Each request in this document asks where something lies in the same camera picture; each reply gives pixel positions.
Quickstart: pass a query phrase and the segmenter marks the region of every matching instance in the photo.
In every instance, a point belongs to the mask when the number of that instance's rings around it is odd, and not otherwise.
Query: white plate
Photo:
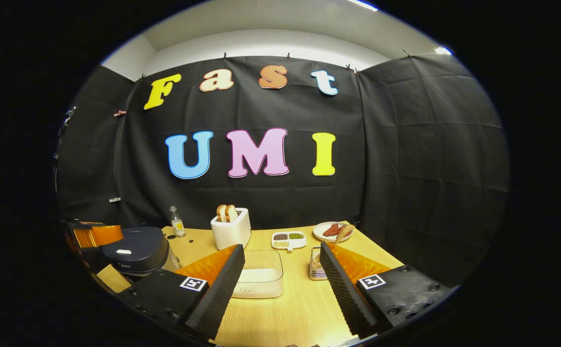
[[[336,242],[336,235],[330,236],[330,237],[323,236],[323,233],[325,233],[325,231],[327,231],[327,230],[329,229],[329,227],[330,227],[332,224],[336,224],[336,223],[338,223],[338,227],[339,227],[339,228],[342,227],[342,226],[346,226],[346,225],[347,225],[346,223],[342,223],[342,222],[324,222],[324,223],[320,223],[320,224],[317,224],[317,226],[315,226],[315,227],[313,228],[313,234],[315,235],[315,237],[316,237],[317,239],[320,239],[321,241],[325,241],[325,242]],[[351,237],[351,235],[353,235],[353,232],[354,232],[354,231],[351,230],[351,233],[350,233],[349,235],[346,235],[345,237],[343,237],[342,240],[340,240],[340,242],[344,242],[344,241],[348,240],[348,239]]]

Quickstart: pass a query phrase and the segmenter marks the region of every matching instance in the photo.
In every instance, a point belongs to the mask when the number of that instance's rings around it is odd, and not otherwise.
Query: glass bottle
[[[184,237],[186,235],[186,231],[184,230],[184,224],[181,222],[181,218],[176,212],[177,208],[175,206],[171,206],[168,210],[173,213],[173,217],[171,218],[171,226],[173,226],[175,235],[177,237]]]

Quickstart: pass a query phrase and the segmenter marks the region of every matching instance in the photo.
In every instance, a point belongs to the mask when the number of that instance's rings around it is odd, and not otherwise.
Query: table surface
[[[286,347],[291,344],[328,347],[356,338],[349,332],[329,281],[310,279],[311,248],[320,246],[321,242],[314,237],[313,228],[252,231],[245,251],[273,250],[272,234],[278,231],[302,231],[307,244],[291,253],[277,250],[283,265],[284,293],[271,299],[231,298],[218,335],[211,343],[225,347]],[[170,230],[171,227],[163,228],[166,235]],[[187,228],[185,237],[169,240],[169,244],[182,266],[218,251],[211,230]],[[357,229],[340,246],[390,268],[402,265]],[[98,277],[116,292],[130,286],[110,265],[99,272]]]

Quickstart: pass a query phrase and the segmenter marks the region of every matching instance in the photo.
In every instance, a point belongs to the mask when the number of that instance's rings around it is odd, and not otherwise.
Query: black fabric
[[[268,65],[287,68],[287,86],[263,89],[260,71]],[[234,86],[201,92],[203,76],[212,70],[232,71]],[[335,77],[339,93],[322,93],[311,72],[326,70]],[[163,104],[144,110],[151,83],[176,73]],[[252,228],[283,228],[318,224],[325,220],[357,222],[364,186],[364,125],[353,72],[321,62],[282,57],[231,57],[195,62],[145,77],[120,119],[115,152],[115,173],[124,227],[163,223],[169,207],[177,206],[184,225],[209,228],[220,204],[249,209]],[[243,129],[258,145],[269,128],[285,128],[285,162],[289,173],[267,176],[249,170],[243,178],[231,178],[232,145],[227,132]],[[194,132],[212,131],[210,167],[201,177],[183,180],[168,166],[165,139],[188,137],[185,164],[197,163]],[[336,136],[332,145],[332,176],[315,176],[316,144],[312,135]]]
[[[454,57],[425,54],[359,73],[366,128],[360,231],[447,286],[485,254],[509,188],[505,132]]]
[[[261,68],[286,66],[280,90],[258,85]],[[234,86],[201,92],[203,75],[232,71]],[[335,77],[322,93],[311,72]],[[181,74],[163,104],[144,110],[155,80]],[[127,114],[113,113],[124,108]],[[66,217],[123,227],[168,225],[172,205],[190,228],[209,228],[219,204],[250,210],[252,228],[349,220],[402,262],[455,286],[479,263],[499,226],[509,187],[505,132],[488,95],[453,56],[426,54],[367,68],[281,57],[195,62],[136,84],[100,67],[75,99],[60,151],[59,201]],[[289,173],[249,170],[231,178],[227,132],[258,145],[286,128]],[[168,166],[165,139],[185,134],[185,161],[197,163],[192,134],[212,131],[210,167],[183,180]],[[333,176],[314,176],[315,132],[336,136]],[[122,200],[109,203],[109,198]]]
[[[133,82],[104,66],[87,79],[58,148],[57,201],[66,218],[117,224],[119,202],[113,176],[113,148],[119,119]]]

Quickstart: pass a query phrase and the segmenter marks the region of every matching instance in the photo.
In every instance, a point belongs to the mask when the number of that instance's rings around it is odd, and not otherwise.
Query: light blue letter
[[[317,85],[321,92],[324,92],[328,95],[336,95],[338,94],[338,90],[336,88],[332,88],[329,85],[329,81],[334,81],[334,77],[327,74],[325,70],[319,70],[311,73],[311,76],[317,79]]]
[[[199,161],[195,166],[186,166],[184,162],[184,143],[188,140],[185,135],[175,135],[166,138],[168,147],[168,167],[171,173],[184,180],[201,177],[209,169],[209,139],[213,132],[194,133],[192,138],[197,141],[197,155]]]

